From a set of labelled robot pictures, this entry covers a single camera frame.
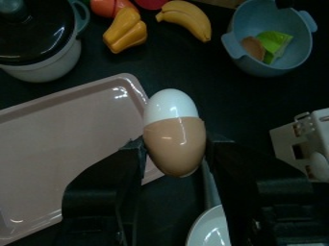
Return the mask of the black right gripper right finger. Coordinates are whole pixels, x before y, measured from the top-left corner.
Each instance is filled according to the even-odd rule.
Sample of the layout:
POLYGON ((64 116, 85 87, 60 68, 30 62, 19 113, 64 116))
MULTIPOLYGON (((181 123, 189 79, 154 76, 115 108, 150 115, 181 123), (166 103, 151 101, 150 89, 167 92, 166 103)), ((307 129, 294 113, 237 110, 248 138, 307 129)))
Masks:
POLYGON ((218 134, 206 160, 233 246, 329 246, 329 186, 218 134))

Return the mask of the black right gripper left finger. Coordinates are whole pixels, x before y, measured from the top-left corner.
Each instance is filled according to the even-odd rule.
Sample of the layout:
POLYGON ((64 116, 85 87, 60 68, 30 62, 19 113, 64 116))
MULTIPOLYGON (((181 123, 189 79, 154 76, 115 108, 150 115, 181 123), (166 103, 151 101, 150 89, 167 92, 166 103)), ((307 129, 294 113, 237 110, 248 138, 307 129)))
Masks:
POLYGON ((147 150, 138 137, 70 182, 52 246, 137 246, 146 164, 147 150))

